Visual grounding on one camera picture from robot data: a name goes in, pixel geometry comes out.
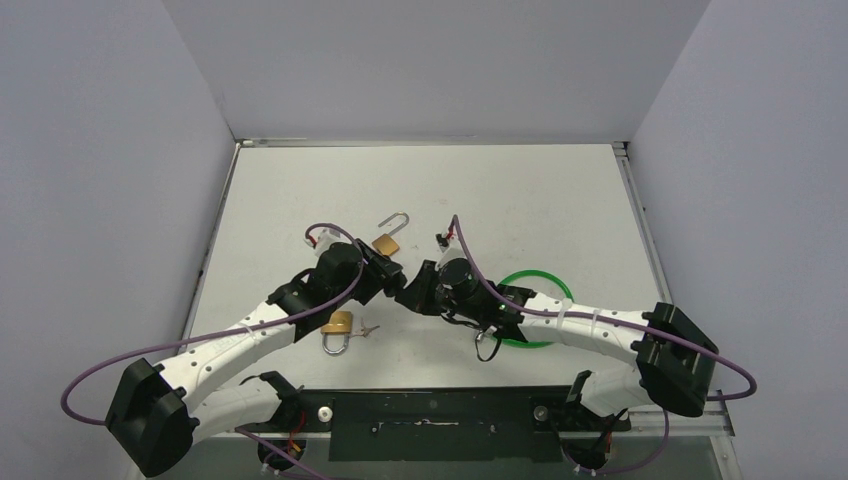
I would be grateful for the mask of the green cable lock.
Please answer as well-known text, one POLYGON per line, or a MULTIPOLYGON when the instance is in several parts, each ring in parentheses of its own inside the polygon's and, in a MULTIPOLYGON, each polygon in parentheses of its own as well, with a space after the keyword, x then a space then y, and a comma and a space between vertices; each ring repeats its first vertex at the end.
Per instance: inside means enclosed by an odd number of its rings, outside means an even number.
MULTIPOLYGON (((535 289, 555 300, 574 300, 574 295, 565 281, 556 275, 539 269, 524 269, 502 278, 501 284, 535 289)), ((550 342, 521 342, 505 339, 503 345, 518 349, 542 349, 551 346, 550 342)))

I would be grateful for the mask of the long shackle brass padlock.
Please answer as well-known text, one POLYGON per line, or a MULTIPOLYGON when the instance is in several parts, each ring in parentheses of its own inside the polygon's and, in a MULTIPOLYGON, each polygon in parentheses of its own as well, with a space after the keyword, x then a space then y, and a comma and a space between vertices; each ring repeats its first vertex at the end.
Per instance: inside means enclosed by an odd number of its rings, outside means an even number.
POLYGON ((392 213, 381 222, 377 227, 381 233, 371 242, 372 248, 379 254, 391 257, 400 250, 400 246, 395 240, 398 232, 404 229, 410 222, 410 216, 403 211, 392 213))

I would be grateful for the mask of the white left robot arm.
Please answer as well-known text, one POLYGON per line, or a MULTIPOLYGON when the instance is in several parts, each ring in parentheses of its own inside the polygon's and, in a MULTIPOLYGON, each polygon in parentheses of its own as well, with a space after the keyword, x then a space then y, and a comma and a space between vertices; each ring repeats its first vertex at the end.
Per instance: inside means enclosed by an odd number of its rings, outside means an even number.
POLYGON ((141 358, 120 378, 107 430, 146 477, 175 466, 202 440, 246 424, 282 431, 297 420, 296 390, 281 375, 226 382, 268 354, 326 325, 346 302, 367 304, 403 289, 400 264, 360 240, 321 248, 314 267, 281 285, 224 336, 151 364, 141 358))

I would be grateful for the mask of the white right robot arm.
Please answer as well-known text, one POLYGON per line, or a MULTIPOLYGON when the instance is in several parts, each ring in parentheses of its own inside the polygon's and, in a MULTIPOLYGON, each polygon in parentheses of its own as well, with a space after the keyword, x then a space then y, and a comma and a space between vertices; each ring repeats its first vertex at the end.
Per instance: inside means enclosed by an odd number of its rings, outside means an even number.
POLYGON ((707 403, 718 348, 669 303, 659 302, 650 311, 579 305, 483 281, 465 258, 443 265, 424 262, 395 300, 421 315, 477 327, 502 342, 562 344, 618 361, 613 369, 586 370, 573 381, 565 414, 580 429, 648 404, 699 417, 707 403))

